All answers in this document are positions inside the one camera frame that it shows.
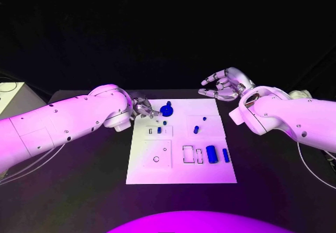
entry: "black table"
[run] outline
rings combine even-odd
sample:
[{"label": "black table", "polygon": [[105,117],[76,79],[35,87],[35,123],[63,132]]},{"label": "black table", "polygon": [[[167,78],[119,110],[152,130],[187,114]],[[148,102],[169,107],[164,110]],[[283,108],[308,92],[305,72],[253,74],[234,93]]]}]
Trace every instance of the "black table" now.
[{"label": "black table", "polygon": [[[197,90],[143,92],[151,99],[203,98]],[[83,94],[89,91],[60,91],[51,102]],[[249,216],[296,232],[336,232],[336,190],[309,173],[296,142],[282,131],[259,136],[236,125],[229,113],[239,100],[217,104],[239,184],[126,185],[133,127],[120,133],[102,127],[67,144],[40,170],[0,186],[0,232],[100,233],[182,210]],[[317,174],[336,185],[321,151],[308,146],[302,151]]]}]

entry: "small blue piece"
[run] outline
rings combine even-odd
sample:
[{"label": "small blue piece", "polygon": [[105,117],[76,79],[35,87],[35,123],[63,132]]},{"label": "small blue piece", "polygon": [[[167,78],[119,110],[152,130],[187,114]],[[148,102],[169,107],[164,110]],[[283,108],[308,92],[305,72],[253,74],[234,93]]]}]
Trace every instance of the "small blue piece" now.
[{"label": "small blue piece", "polygon": [[168,102],[168,104],[167,104],[165,106],[162,106],[161,112],[164,113],[164,116],[165,116],[165,117],[172,116],[172,114],[174,114],[174,108],[172,108],[172,103],[171,103],[171,101]]},{"label": "small blue piece", "polygon": [[208,146],[205,149],[208,153],[210,164],[218,163],[216,146]]},{"label": "small blue piece", "polygon": [[194,133],[198,134],[200,127],[195,126]]},{"label": "small blue piece", "polygon": [[227,150],[227,149],[223,149],[223,153],[224,153],[226,162],[229,163],[229,162],[230,162],[229,150]]}]

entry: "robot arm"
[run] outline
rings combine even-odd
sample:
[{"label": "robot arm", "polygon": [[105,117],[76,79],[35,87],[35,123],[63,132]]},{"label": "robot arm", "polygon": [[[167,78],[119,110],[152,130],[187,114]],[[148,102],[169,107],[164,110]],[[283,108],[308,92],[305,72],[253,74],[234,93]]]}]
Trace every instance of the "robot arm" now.
[{"label": "robot arm", "polygon": [[130,119],[159,115],[146,98],[132,99],[119,86],[100,86],[77,96],[0,120],[0,172],[35,155],[74,141],[103,125],[120,132]]},{"label": "robot arm", "polygon": [[240,106],[230,113],[234,122],[246,122],[254,133],[263,135],[279,129],[292,139],[315,148],[336,152],[336,102],[302,98],[293,100],[291,95],[276,87],[256,87],[243,72],[234,68],[224,72],[226,87],[218,91],[201,89],[203,95],[231,101],[242,96]]}]

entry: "white cable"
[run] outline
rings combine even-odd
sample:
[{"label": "white cable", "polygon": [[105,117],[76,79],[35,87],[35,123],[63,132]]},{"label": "white cable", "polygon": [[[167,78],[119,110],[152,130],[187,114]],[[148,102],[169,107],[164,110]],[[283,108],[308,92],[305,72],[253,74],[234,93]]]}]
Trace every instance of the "white cable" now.
[{"label": "white cable", "polygon": [[311,171],[311,173],[314,174],[314,176],[315,176],[329,187],[332,187],[334,189],[336,189],[336,187],[332,186],[331,184],[328,184],[328,183],[317,176],[317,174],[315,174],[314,171],[311,170],[311,168],[309,168],[309,166],[308,166],[308,164],[306,164],[306,162],[305,162],[305,159],[304,159],[304,154],[302,154],[302,149],[301,149],[299,143],[298,143],[298,149],[299,149],[301,157],[302,157],[302,160],[304,160],[304,164],[305,164],[308,170]]},{"label": "white cable", "polygon": [[25,175],[22,175],[22,176],[19,176],[19,177],[11,179],[9,181],[0,183],[0,186],[2,186],[4,184],[6,184],[6,183],[15,181],[15,180],[19,179],[21,177],[27,176],[27,175],[28,175],[30,173],[32,173],[34,171],[37,171],[37,170],[50,162],[50,160],[55,157],[55,155],[58,154],[58,152],[61,151],[61,149],[64,148],[64,146],[66,146],[66,144],[64,144],[63,147],[58,149],[57,153],[51,156],[51,158],[50,158],[32,171],[30,171]]},{"label": "white cable", "polygon": [[325,152],[331,155],[331,157],[336,160],[336,157],[325,150]]},{"label": "white cable", "polygon": [[17,172],[15,174],[12,174],[9,177],[6,177],[5,179],[0,180],[0,183],[5,182],[9,178],[12,178],[14,176],[17,176],[18,174],[21,174],[24,171],[27,171],[50,154],[51,152],[55,150],[55,148],[53,148],[48,153],[45,153],[45,155],[30,165],[27,166],[19,172]]}]

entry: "robotic hand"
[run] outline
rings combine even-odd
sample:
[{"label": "robotic hand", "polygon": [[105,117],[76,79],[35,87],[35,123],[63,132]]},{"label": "robotic hand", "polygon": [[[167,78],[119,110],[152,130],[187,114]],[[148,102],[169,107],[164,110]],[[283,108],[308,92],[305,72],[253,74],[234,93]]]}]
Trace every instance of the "robotic hand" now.
[{"label": "robotic hand", "polygon": [[246,122],[259,135],[279,129],[296,142],[336,152],[336,102],[314,98],[293,99],[276,87],[257,87],[234,67],[210,76],[203,85],[216,80],[218,91],[200,89],[198,92],[223,101],[242,97],[240,106],[230,113],[237,125]]},{"label": "robotic hand", "polygon": [[77,96],[0,120],[0,172],[21,161],[74,141],[103,125],[120,132],[139,115],[154,118],[151,102],[130,96],[110,84]]}]

